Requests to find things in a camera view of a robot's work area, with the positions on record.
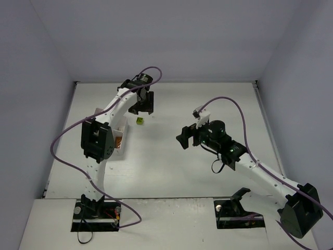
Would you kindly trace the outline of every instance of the small green cube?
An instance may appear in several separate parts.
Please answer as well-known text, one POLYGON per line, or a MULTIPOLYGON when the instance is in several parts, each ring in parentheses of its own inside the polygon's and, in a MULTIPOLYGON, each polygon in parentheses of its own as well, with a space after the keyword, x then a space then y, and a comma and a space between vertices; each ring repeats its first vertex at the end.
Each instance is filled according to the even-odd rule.
POLYGON ((142 117, 138 117, 138 118, 136 119, 136 124, 138 124, 138 125, 142 125, 142 124, 144 124, 144 119, 143 119, 142 117))

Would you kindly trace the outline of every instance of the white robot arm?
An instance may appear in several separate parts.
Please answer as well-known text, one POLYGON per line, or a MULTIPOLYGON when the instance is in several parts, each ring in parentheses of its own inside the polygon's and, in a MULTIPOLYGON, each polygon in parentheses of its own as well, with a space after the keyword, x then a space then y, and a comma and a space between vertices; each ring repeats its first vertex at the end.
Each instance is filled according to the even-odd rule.
MULTIPOLYGON (((128 91, 127 88, 122 88, 118 90, 117 95, 115 98, 110 102, 110 104, 105 108, 108 109, 112 104, 114 104, 120 96, 128 91)), ((114 128, 123 115, 137 102, 136 93, 128 92, 124 97, 120 99, 117 105, 111 109, 109 112, 104 113, 101 116, 96 117, 96 122, 100 124, 107 123, 109 127, 114 128)), ((113 152, 114 146, 112 148, 107 149, 107 151, 113 152)), ((104 175, 105 175, 105 167, 107 163, 107 159, 104 159, 100 162, 97 162, 96 159, 92 157, 87 158, 87 165, 86 165, 86 172, 91 177, 92 181, 96 184, 96 186, 104 191, 104 175)), ((84 195, 86 198, 90 199, 91 201, 95 200, 98 201, 102 198, 102 194, 97 192, 95 188, 89 183, 87 183, 84 191, 84 195)))
POLYGON ((183 127, 182 134, 176 137, 183 149, 188 148, 188 139, 193 137, 193 146, 201 145, 203 149, 215 154, 224 166, 229 166, 267 190, 272 197, 257 195, 243 187, 232 199, 246 211, 273 217, 280 221, 291 235, 303 238, 323 216, 323 211, 314 202, 286 187, 274 177, 319 202, 316 188, 309 183, 302 186, 289 180, 260 162, 247 147, 232 140, 225 131, 224 122, 210 122, 210 113, 206 109, 199 107, 194 110, 193 115, 198 121, 189 127, 183 127))
MULTIPOLYGON (((136 80, 127 79, 118 87, 117 95, 104 110, 111 106, 113 108, 82 123, 81 147, 87 158, 86 172, 102 191, 104 191, 106 163, 115 149, 112 128, 127 111, 136 115, 139 111, 153 113, 153 92, 149 91, 149 87, 130 91, 152 81, 152 77, 144 73, 137 76, 136 80)), ((87 183, 81 196, 81 204, 86 207, 86 217, 98 218, 103 208, 104 196, 87 183)))

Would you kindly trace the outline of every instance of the white wall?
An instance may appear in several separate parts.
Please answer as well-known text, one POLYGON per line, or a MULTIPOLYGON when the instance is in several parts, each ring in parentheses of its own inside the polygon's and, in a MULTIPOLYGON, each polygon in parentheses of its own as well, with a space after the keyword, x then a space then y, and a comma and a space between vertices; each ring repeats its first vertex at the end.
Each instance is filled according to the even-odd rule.
POLYGON ((0 249, 18 249, 50 171, 73 82, 33 6, 0 3, 0 249))
MULTIPOLYGON (((259 83, 288 175, 310 182, 333 211, 333 1, 304 0, 259 83)), ((314 227, 321 249, 333 247, 328 216, 314 227)))
POLYGON ((31 0, 74 80, 258 79, 300 0, 31 0))

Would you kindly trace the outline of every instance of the purple cable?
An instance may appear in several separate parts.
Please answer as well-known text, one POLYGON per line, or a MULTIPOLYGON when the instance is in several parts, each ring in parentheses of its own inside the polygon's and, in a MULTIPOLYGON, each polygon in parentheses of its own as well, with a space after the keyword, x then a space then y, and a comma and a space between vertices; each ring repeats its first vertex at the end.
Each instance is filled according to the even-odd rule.
MULTIPOLYGON (((241 115, 241 119, 242 119, 242 122, 243 122, 243 131, 244 131, 244 142, 245 142, 245 146, 249 152, 249 155, 250 157, 252 158, 252 160, 257 163, 257 159, 254 157, 254 155, 251 153, 250 151, 250 148, 249 148, 249 144, 248 144, 248 139, 247 139, 247 134, 246 134, 246 124, 245 124, 245 117, 244 117, 244 114, 243 114, 243 111, 241 110, 240 106, 238 105, 238 103, 231 99, 230 97, 227 97, 227 96, 218 96, 218 97, 215 97, 211 100, 209 100, 208 102, 206 102, 199 110, 198 110, 198 113, 200 113, 208 104, 210 104, 211 102, 217 100, 217 99, 226 99, 226 100, 229 100, 231 102, 233 102, 238 110, 239 110, 239 113, 241 115)), ((284 180, 280 179, 279 177, 275 176, 274 174, 272 174, 268 169, 266 169, 264 166, 262 166, 260 163, 258 164, 258 166, 264 170, 269 176, 271 176, 272 178, 274 178, 275 180, 277 180, 278 182, 282 183, 283 185, 289 187, 290 189, 294 190, 295 192, 303 195, 304 197, 306 197, 307 199, 309 199, 310 201, 312 201, 314 204, 316 204, 318 207, 320 207, 332 220, 333 220, 333 215, 330 211, 328 211, 328 209, 326 207, 324 207, 322 204, 320 204, 318 201, 316 201, 314 198, 310 197, 309 195, 305 194, 304 192, 296 189, 295 187, 293 187, 292 185, 288 184, 287 182, 285 182, 284 180)), ((280 227, 285 231, 285 233, 297 244, 299 245, 300 247, 302 247, 303 249, 305 250, 311 250, 310 248, 307 248, 306 246, 303 246, 301 243, 299 243, 298 241, 296 241, 294 239, 294 237, 289 233, 287 232, 286 229, 283 228, 283 225, 279 222, 279 221, 276 221, 280 227)))
POLYGON ((256 212, 254 212, 253 214, 246 215, 243 217, 233 217, 233 218, 230 218, 230 220, 264 220, 263 218, 256 218, 256 216, 260 216, 260 214, 257 214, 256 212))
MULTIPOLYGON (((147 69, 157 69, 157 70, 160 72, 160 76, 159 76, 159 78, 158 78, 157 80, 155 80, 154 82, 152 82, 152 83, 145 84, 145 85, 141 85, 141 86, 137 86, 137 87, 133 87, 133 88, 131 88, 130 90, 127 90, 126 92, 124 92, 124 93, 120 96, 120 98, 124 97, 124 96, 125 96, 128 92, 130 92, 130 91, 133 91, 133 90, 137 90, 137 89, 141 89, 141 88, 145 88, 145 87, 151 86, 151 85, 157 83, 159 80, 161 80, 161 78, 162 78, 162 70, 161 70, 160 68, 158 68, 158 67, 155 67, 155 66, 150 66, 150 67, 147 67, 147 68, 143 69, 143 70, 139 73, 139 75, 140 75, 141 73, 143 73, 144 71, 146 71, 147 69)), ((133 212, 133 213, 139 218, 139 220, 138 220, 137 222, 132 222, 132 223, 129 223, 129 224, 127 224, 127 225, 123 225, 123 226, 119 226, 119 227, 118 227, 118 228, 126 228, 126 227, 129 227, 129 226, 133 226, 133 225, 139 224, 139 223, 142 221, 142 218, 141 218, 140 214, 139 214, 136 210, 134 210, 132 207, 130 207, 129 205, 127 205, 127 204, 123 203, 122 201, 120 201, 119 199, 116 199, 116 198, 114 198, 114 197, 108 195, 107 193, 103 192, 103 191, 102 191, 101 189, 99 189, 99 188, 95 185, 95 183, 91 180, 91 177, 89 176, 88 173, 86 173, 86 172, 85 172, 84 170, 82 170, 81 168, 79 168, 79 167, 77 167, 77 166, 75 166, 75 165, 73 165, 73 164, 71 164, 71 163, 69 163, 69 162, 66 162, 66 161, 60 159, 59 157, 56 156, 56 154, 55 154, 55 152, 54 152, 54 146, 55 146, 56 142, 57 142, 57 141, 58 141, 58 140, 59 140, 59 139, 65 134, 65 133, 67 133, 69 130, 75 128, 77 125, 80 125, 81 123, 85 122, 86 120, 89 120, 89 119, 91 119, 91 118, 94 118, 94 117, 100 116, 100 115, 102 115, 102 114, 104 114, 104 113, 110 111, 110 110, 113 109, 113 107, 114 107, 114 106, 120 101, 120 98, 118 98, 118 99, 117 99, 117 100, 116 100, 116 101, 115 101, 115 102, 114 102, 114 103, 113 103, 108 109, 103 110, 103 111, 101 111, 101 112, 99 112, 99 113, 96 113, 96 114, 94 114, 94 115, 92 115, 92 116, 88 116, 88 117, 86 117, 86 118, 84 118, 84 119, 82 119, 82 120, 80 120, 80 121, 74 123, 73 125, 69 126, 69 127, 66 128, 65 130, 63 130, 63 131, 62 131, 62 132, 61 132, 61 133, 60 133, 60 134, 59 134, 59 135, 58 135, 58 136, 52 141, 51 146, 50 146, 50 152, 51 152, 51 155, 52 155, 57 161, 59 161, 59 162, 65 164, 65 165, 67 165, 67 166, 69 166, 69 167, 72 167, 72 168, 74 168, 74 169, 80 171, 81 173, 83 173, 83 174, 88 178, 90 184, 91 184, 91 185, 94 187, 94 189, 96 189, 99 193, 101 193, 102 195, 108 197, 109 199, 112 199, 112 200, 118 202, 119 204, 123 205, 124 207, 127 207, 130 211, 132 211, 132 212, 133 212)))

